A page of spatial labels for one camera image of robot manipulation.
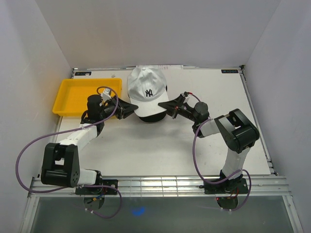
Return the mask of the plain black cap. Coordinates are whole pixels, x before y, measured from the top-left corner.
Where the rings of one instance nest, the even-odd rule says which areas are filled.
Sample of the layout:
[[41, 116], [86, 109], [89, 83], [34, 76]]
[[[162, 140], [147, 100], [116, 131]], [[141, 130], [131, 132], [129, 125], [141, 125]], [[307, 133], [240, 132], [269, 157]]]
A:
[[167, 110], [158, 106], [158, 103], [168, 100], [167, 86], [156, 84], [145, 90], [144, 99], [138, 102], [136, 115], [145, 123], [159, 122], [164, 119]]

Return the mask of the white cap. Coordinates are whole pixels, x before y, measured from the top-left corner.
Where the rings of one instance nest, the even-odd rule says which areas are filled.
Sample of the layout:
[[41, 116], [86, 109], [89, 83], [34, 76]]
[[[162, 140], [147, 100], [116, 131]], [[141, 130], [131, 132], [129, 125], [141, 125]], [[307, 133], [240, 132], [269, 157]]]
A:
[[127, 94], [131, 104], [138, 106], [138, 117], [150, 117], [165, 112], [158, 104], [169, 100], [167, 81], [159, 68], [136, 67], [127, 77]]

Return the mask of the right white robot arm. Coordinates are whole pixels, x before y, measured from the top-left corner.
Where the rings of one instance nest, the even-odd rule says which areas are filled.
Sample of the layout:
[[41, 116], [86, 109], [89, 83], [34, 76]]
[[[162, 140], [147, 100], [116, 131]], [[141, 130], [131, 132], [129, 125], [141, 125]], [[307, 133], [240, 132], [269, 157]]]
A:
[[188, 105], [190, 92], [184, 92], [174, 100], [158, 105], [172, 118], [181, 115], [193, 121], [194, 138], [204, 138], [220, 134], [227, 146], [227, 155], [220, 176], [215, 180], [203, 179], [200, 186], [206, 194], [247, 193], [248, 186], [243, 177], [243, 165], [250, 149], [259, 139], [257, 127], [240, 110], [234, 109], [226, 115], [211, 118], [208, 105], [198, 101], [193, 107]]

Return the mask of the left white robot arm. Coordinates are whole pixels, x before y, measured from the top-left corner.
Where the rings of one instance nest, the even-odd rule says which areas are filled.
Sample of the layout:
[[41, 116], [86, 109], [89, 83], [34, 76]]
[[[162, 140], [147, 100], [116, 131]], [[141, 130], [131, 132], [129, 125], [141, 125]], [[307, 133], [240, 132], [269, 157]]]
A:
[[87, 98], [87, 110], [81, 116], [80, 130], [73, 131], [66, 139], [58, 143], [49, 143], [45, 147], [41, 170], [41, 182], [61, 187], [85, 186], [92, 194], [103, 189], [101, 172], [80, 168], [79, 152], [93, 139], [98, 137], [104, 120], [115, 116], [125, 119], [138, 109], [137, 105], [125, 102], [114, 96], [103, 100], [100, 95]]

